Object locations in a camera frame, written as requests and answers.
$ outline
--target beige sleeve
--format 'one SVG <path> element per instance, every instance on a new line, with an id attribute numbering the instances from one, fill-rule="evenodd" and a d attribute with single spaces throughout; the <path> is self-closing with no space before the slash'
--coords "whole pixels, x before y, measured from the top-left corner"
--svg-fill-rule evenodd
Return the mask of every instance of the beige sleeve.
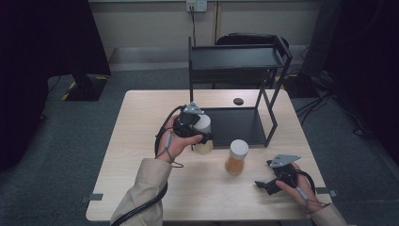
<path id="1" fill-rule="evenodd" d="M 145 158 L 141 161 L 135 184 L 126 192 L 111 218 L 111 224 L 118 218 L 155 198 L 164 188 L 172 166 L 158 159 Z M 159 202 L 140 214 L 128 219 L 122 225 L 162 225 L 162 203 Z"/>
<path id="2" fill-rule="evenodd" d="M 348 224 L 341 216 L 340 211 L 333 203 L 322 210 L 311 214 L 311 219 L 317 226 L 347 226 Z"/>

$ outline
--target light wooden table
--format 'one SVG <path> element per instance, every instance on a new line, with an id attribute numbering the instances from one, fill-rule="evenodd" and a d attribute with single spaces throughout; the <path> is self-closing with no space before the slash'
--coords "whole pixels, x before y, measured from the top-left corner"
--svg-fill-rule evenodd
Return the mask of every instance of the light wooden table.
<path id="1" fill-rule="evenodd" d="M 268 90 L 271 97 L 274 90 Z M 243 106 L 254 106 L 258 90 L 197 89 L 199 107 L 235 106 L 240 97 Z M 135 181 L 143 158 L 153 158 L 153 143 L 160 126 L 172 109 L 187 105 L 189 90 L 128 91 L 123 100 L 114 132 L 93 194 L 104 194 L 101 201 L 90 201 L 87 218 L 108 221 L 125 192 Z M 264 101 L 259 106 L 264 131 L 270 131 L 271 120 Z M 168 193 L 163 199 L 164 220 L 288 220 L 306 218 L 304 208 L 280 192 L 269 196 L 254 181 L 275 179 L 265 165 L 277 153 L 299 154 L 296 163 L 313 178 L 316 187 L 325 187 L 309 144 L 291 101 L 281 90 L 273 107 L 279 124 L 267 148 L 250 149 L 244 171 L 231 176 L 225 170 L 228 149 L 212 150 L 206 155 L 187 147 L 176 159 L 184 164 L 173 169 L 168 179 Z M 331 202 L 327 194 L 318 194 L 321 202 Z"/>

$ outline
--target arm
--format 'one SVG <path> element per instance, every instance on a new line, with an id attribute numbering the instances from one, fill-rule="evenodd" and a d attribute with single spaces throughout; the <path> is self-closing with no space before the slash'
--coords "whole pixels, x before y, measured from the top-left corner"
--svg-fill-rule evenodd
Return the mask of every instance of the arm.
<path id="1" fill-rule="evenodd" d="M 296 163 L 291 163 L 296 170 L 300 170 L 299 166 Z M 301 174 L 297 174 L 298 186 L 305 192 L 306 196 L 309 198 L 309 201 L 305 201 L 304 198 L 299 194 L 299 192 L 292 188 L 282 181 L 276 181 L 276 185 L 282 190 L 286 191 L 290 194 L 294 200 L 307 208 L 307 211 L 311 214 L 311 219 L 318 226 L 346 226 L 347 223 L 341 216 L 338 209 L 334 206 L 334 204 L 323 205 L 320 203 L 313 191 L 311 190 L 311 186 L 309 185 L 308 180 L 305 176 Z"/>
<path id="2" fill-rule="evenodd" d="M 171 128 L 176 116 L 171 117 L 166 128 Z M 167 138 L 171 135 L 168 151 L 164 152 Z M 111 218 L 111 224 L 118 218 L 153 199 L 165 186 L 170 175 L 174 159 L 183 149 L 200 142 L 202 136 L 181 138 L 172 133 L 171 129 L 162 135 L 155 159 L 143 159 L 138 170 L 135 184 L 126 192 Z M 147 210 L 128 219 L 122 225 L 162 225 L 162 203 L 159 202 Z"/>

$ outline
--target black chair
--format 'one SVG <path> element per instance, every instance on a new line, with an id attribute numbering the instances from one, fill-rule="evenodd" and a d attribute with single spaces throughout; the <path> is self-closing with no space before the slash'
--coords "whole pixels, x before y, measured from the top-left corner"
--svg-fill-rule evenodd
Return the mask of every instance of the black chair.
<path id="1" fill-rule="evenodd" d="M 286 39 L 281 38 L 284 44 L 289 49 L 289 43 Z M 230 33 L 219 38 L 215 45 L 240 45 L 240 44 L 273 44 L 276 40 L 274 35 L 255 34 L 255 33 Z M 274 84 L 276 72 L 265 72 L 265 86 L 271 89 Z M 261 84 L 242 83 L 245 85 L 256 86 L 258 89 Z M 212 89 L 215 89 L 215 83 L 212 84 Z"/>

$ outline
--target hand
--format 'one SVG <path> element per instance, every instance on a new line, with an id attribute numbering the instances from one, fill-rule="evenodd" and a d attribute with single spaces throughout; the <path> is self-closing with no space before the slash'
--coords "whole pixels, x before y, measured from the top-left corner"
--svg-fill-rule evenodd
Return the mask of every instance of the hand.
<path id="1" fill-rule="evenodd" d="M 178 116 L 172 116 L 170 117 L 170 120 L 167 122 L 165 125 L 165 128 L 167 131 L 162 135 L 161 141 L 159 142 L 159 147 L 158 147 L 158 156 L 156 157 L 157 159 L 164 160 L 168 163 L 173 163 L 174 159 L 179 156 L 184 148 L 188 145 L 191 144 L 197 144 L 202 140 L 202 135 L 195 135 L 193 137 L 178 137 L 173 133 L 173 122 Z M 168 152 L 170 156 L 168 155 L 167 152 L 164 152 L 165 149 L 165 144 L 167 142 L 168 135 L 171 134 L 172 139 L 170 141 L 170 146 L 168 148 Z"/>
<path id="2" fill-rule="evenodd" d="M 296 163 L 291 163 L 296 170 L 300 170 L 299 166 Z M 281 190 L 286 191 L 290 194 L 295 201 L 300 203 L 301 205 L 305 206 L 307 210 L 313 214 L 321 209 L 323 209 L 323 205 L 317 200 L 316 196 L 314 195 L 313 191 L 311 190 L 311 186 L 309 185 L 308 179 L 304 175 L 297 174 L 298 184 L 303 192 L 305 192 L 306 196 L 308 196 L 309 201 L 305 201 L 299 192 L 282 181 L 277 180 L 276 185 L 281 188 Z"/>

